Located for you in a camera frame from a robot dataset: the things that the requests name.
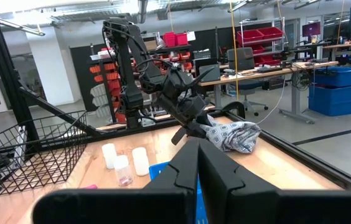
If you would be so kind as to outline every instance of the chair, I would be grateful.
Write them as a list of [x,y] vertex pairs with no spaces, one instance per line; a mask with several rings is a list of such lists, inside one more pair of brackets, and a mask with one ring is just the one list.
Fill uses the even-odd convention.
[[[234,51],[228,50],[228,55],[235,55]],[[243,47],[238,48],[236,50],[236,57],[238,58],[238,71],[242,70],[249,70],[255,68],[255,61],[253,59],[253,49],[251,47]],[[228,56],[230,60],[230,69],[235,69],[235,61],[233,56]],[[242,101],[243,105],[245,106],[245,110],[251,110],[254,112],[255,116],[258,116],[258,112],[254,109],[254,105],[256,106],[264,106],[264,110],[268,110],[268,107],[264,103],[257,103],[248,101],[247,95],[252,95],[256,92],[256,88],[263,86],[263,82],[258,80],[242,80],[238,82],[238,90],[239,93],[245,96],[245,99]]]

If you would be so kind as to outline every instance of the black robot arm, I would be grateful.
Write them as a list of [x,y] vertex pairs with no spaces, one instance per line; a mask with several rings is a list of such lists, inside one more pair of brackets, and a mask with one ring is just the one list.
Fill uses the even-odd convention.
[[206,116],[203,111],[207,102],[202,95],[196,92],[193,92],[190,96],[180,97],[180,95],[198,84],[211,69],[192,80],[180,68],[172,66],[169,62],[164,62],[169,68],[167,69],[167,75],[162,75],[160,69],[153,64],[153,61],[160,59],[149,56],[139,27],[123,18],[111,17],[104,21],[103,35],[114,43],[122,81],[120,111],[126,115],[127,127],[135,128],[139,126],[139,110],[143,107],[142,93],[134,82],[130,49],[131,55],[137,63],[136,68],[139,72],[142,91],[148,94],[158,93],[154,103],[166,110],[182,126],[182,129],[173,137],[173,144],[177,144],[185,134],[206,138],[206,133],[196,123],[196,118]]

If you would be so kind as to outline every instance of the blue bin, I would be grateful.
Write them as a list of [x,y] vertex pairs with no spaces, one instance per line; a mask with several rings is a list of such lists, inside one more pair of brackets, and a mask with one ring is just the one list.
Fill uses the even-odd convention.
[[327,116],[351,114],[351,86],[342,88],[310,86],[308,108]]
[[[163,162],[161,164],[152,165],[149,167],[149,175],[151,180],[155,179],[157,175],[161,173],[164,168],[168,165],[168,162]],[[196,195],[196,223],[208,223],[206,217],[205,203],[203,201],[202,190],[200,189],[200,181],[198,176],[198,189]]]
[[351,68],[349,67],[329,67],[316,70],[315,81],[316,85],[326,86],[351,86]]

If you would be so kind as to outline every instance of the concrete floor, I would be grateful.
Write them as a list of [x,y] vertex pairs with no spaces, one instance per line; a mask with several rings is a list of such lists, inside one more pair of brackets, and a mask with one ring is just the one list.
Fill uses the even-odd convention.
[[[255,106],[257,112],[259,112],[260,115],[256,117],[253,116],[253,113],[247,111],[247,120],[253,122],[261,121],[275,107],[276,103],[279,100],[279,97],[281,96],[281,92],[282,89],[271,91],[257,89],[254,95],[249,95],[248,99],[250,101],[266,103],[269,107],[269,110],[265,111],[263,108],[260,108],[260,106]],[[302,110],[308,107],[307,96],[308,91],[301,93]],[[222,96],[223,106],[235,100],[236,97],[229,97],[226,95]],[[74,104],[59,106],[59,108],[64,112],[72,112],[77,110],[84,110],[84,104],[82,100],[80,100]],[[278,108],[287,110],[291,109],[290,86],[287,86],[285,88],[283,98]],[[33,118],[41,118],[51,115],[50,113],[38,107],[31,108],[30,110],[32,111]],[[341,131],[351,130],[351,115],[328,117],[313,111],[307,111],[306,114],[317,119],[317,121],[315,124],[306,124],[305,122],[279,114],[278,111],[278,109],[275,109],[273,113],[271,113],[262,123],[260,123],[260,127],[289,142],[297,142],[324,136],[327,134],[334,134]],[[94,114],[90,113],[87,116],[87,122],[91,126],[100,127],[106,125],[108,123],[108,119],[100,119],[97,118]],[[0,131],[15,124],[16,120],[12,111],[0,113]],[[328,163],[351,174],[351,134],[307,144],[301,144],[299,147],[313,153]]]

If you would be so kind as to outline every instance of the patterned cloth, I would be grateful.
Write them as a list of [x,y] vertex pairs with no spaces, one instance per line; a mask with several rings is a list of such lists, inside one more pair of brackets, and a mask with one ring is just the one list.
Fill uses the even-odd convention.
[[252,153],[256,139],[260,134],[257,124],[239,121],[230,124],[220,124],[208,115],[212,127],[201,124],[206,131],[206,137],[223,152],[236,150],[241,153]]

